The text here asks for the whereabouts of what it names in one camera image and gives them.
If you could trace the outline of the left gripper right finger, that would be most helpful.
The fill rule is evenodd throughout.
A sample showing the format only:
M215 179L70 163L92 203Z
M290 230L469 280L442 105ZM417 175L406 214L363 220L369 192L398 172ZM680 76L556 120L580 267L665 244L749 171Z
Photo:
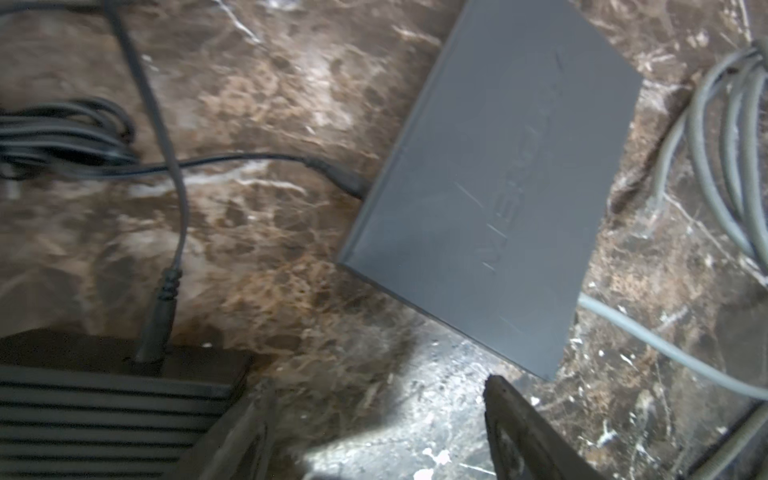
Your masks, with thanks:
M487 439L498 479L601 477L505 378L487 378L484 402Z

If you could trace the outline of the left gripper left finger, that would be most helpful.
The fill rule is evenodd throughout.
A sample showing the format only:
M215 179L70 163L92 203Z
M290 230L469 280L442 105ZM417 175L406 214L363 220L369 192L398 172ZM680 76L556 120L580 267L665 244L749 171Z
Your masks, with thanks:
M257 383L165 473L164 479L264 479L275 442L277 396Z

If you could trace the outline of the square dark grey switch box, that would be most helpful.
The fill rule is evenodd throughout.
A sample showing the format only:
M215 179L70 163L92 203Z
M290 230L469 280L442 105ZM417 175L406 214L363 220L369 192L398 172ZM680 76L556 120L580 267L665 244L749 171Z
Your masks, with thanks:
M641 84L567 1L467 2L338 263L552 379Z

